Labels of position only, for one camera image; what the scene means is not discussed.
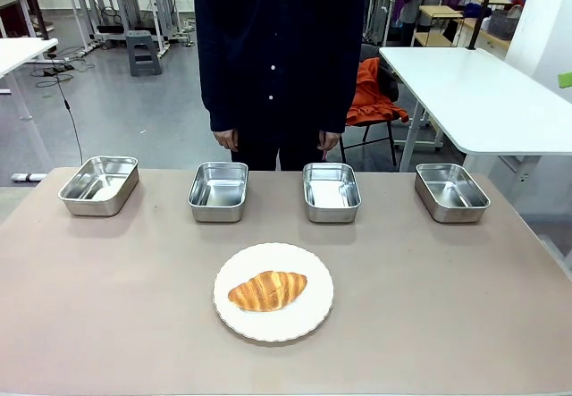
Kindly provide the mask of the person's left hand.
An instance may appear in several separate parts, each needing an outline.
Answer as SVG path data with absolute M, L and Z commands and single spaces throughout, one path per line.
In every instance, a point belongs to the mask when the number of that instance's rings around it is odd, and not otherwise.
M 329 131 L 319 131 L 318 134 L 318 150 L 321 153 L 321 161 L 325 162 L 327 154 L 335 148 L 340 142 L 341 133 L 333 133 Z

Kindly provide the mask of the person's right hand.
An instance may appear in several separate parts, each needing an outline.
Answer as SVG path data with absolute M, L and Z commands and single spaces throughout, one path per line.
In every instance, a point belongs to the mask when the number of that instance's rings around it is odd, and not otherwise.
M 234 153 L 238 152 L 238 131 L 236 129 L 228 131 L 214 131 L 213 135 L 221 147 L 224 147 Z

